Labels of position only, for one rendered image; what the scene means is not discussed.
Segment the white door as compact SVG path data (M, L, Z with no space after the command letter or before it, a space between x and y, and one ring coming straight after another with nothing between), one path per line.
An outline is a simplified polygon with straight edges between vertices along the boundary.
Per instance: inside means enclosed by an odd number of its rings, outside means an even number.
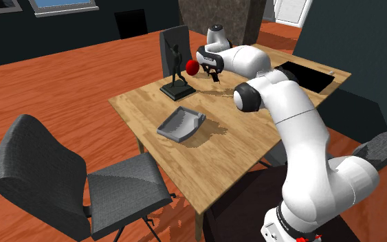
M301 28L312 3L313 0L274 0L276 22Z

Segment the dark robot stand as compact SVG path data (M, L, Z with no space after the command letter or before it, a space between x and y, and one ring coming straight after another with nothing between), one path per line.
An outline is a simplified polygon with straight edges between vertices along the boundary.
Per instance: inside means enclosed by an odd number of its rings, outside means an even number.
M286 166L246 173L204 214L206 242L266 242L261 234L266 212L283 199Z

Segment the wooden table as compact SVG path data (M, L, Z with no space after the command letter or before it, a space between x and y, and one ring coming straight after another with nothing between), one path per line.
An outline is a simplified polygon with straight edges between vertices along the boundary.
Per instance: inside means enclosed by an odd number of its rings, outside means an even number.
M240 112L233 89L243 77L225 71L219 82L201 71L189 76L195 92L174 101L161 92L160 54L123 54L115 59L118 88L110 105L122 118L119 128L127 135L126 152L148 151L171 180L172 188L190 204L184 238L201 240L204 212L230 189L278 141L267 111ZM180 106L206 115L197 132L176 143L157 133L158 126Z

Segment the grey office chair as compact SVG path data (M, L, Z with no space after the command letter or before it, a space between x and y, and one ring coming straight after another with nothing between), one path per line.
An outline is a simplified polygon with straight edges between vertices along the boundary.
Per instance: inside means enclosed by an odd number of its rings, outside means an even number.
M387 131L359 145L352 155L371 163L377 171L387 166Z
M22 114L0 143L0 195L81 242L97 241L171 203L150 153L88 173L84 159L63 146L35 117Z
M173 55L170 48L174 44L178 44L179 46L179 52L182 55L180 70L184 71L186 69L186 63L192 59L188 26L180 25L161 31L159 34L159 44L163 77L172 75Z

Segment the grey tray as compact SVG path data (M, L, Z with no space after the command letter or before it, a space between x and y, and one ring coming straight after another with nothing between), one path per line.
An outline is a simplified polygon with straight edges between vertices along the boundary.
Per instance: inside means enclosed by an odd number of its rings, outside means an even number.
M179 106L160 124L157 133L180 143L194 135L205 119L204 113Z

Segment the red ball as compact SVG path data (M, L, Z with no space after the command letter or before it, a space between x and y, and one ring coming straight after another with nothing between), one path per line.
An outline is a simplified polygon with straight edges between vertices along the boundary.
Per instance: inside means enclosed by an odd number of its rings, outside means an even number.
M194 76L199 71L199 63L196 60L189 60L186 63L186 73L190 76Z

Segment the dark figure statue on base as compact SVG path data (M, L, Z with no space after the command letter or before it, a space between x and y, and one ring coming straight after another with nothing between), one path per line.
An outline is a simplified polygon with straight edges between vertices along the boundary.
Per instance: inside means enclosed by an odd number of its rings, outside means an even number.
M196 89L191 87L186 79L181 75L182 54L179 52L178 44L174 44L172 47L169 47L169 50L173 55L173 67L171 72L173 79L171 83L163 85L160 90L169 98L176 101L193 94L196 92Z

